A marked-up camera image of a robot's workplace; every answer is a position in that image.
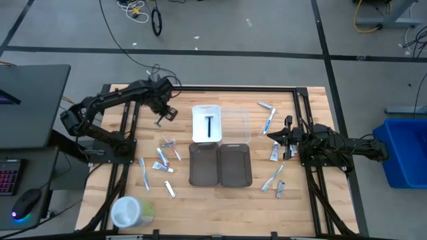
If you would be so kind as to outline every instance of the clear plastic container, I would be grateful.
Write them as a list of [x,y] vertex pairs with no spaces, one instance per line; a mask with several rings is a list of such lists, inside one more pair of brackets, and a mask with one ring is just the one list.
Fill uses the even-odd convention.
[[195,143],[216,143],[221,141],[221,108],[218,105],[193,107],[193,141]]
[[222,143],[246,143],[251,141],[250,114],[247,109],[222,107]]

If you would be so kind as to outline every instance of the floor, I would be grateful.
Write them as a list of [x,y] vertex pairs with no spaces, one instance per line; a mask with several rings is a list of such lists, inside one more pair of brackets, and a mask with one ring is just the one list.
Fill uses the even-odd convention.
[[[126,18],[114,0],[102,3],[117,42],[135,60],[159,63],[183,84],[324,86],[335,109],[335,128],[346,130],[350,137],[370,133],[391,117],[384,113],[386,106],[413,105],[427,73],[426,52],[415,60],[399,46],[404,44],[405,29],[355,32],[356,6],[351,0],[187,0],[184,4],[159,0],[160,37],[154,36],[151,24]],[[153,1],[147,5],[152,9]],[[385,15],[386,6],[378,6]],[[420,1],[412,11],[423,26],[426,10],[427,1]],[[372,5],[362,4],[359,16],[380,14]],[[64,94],[76,101],[96,94],[104,83],[145,79],[151,71],[120,54],[96,0],[0,0],[0,22],[0,58],[18,65],[70,64]],[[421,28],[409,31],[409,41]],[[357,56],[370,57],[356,61]],[[420,94],[419,104],[427,104],[426,95]],[[55,129],[65,132],[59,121]],[[354,160],[361,232],[371,237],[425,239],[427,191],[393,189],[381,164],[363,157]],[[65,166],[62,163],[59,160],[58,169]],[[60,211],[78,201],[86,175],[87,167],[73,161],[76,181],[64,175],[54,183],[66,183],[68,190],[55,191],[50,208]],[[77,214],[75,207],[20,236],[71,232]]]

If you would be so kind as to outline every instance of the computer mouse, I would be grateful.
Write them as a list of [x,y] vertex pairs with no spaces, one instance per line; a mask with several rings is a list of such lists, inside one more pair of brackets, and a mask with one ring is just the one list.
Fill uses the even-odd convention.
[[41,196],[40,189],[30,189],[16,201],[12,208],[12,217],[16,220],[20,220],[31,212],[34,205],[39,201]]

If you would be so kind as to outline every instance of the white tray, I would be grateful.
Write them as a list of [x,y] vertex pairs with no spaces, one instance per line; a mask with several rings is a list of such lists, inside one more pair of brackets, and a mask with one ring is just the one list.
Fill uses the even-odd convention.
[[[211,118],[211,137],[207,127]],[[198,105],[193,107],[193,141],[195,143],[219,142],[222,139],[221,108],[218,105]]]

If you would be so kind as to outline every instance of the dark plastic tray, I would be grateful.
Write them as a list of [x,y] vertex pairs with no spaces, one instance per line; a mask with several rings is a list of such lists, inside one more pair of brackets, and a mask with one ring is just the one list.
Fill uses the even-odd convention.
[[192,143],[189,146],[189,184],[213,186],[220,183],[217,143]]
[[220,181],[224,187],[249,187],[252,185],[249,146],[246,144],[221,145],[220,175]]

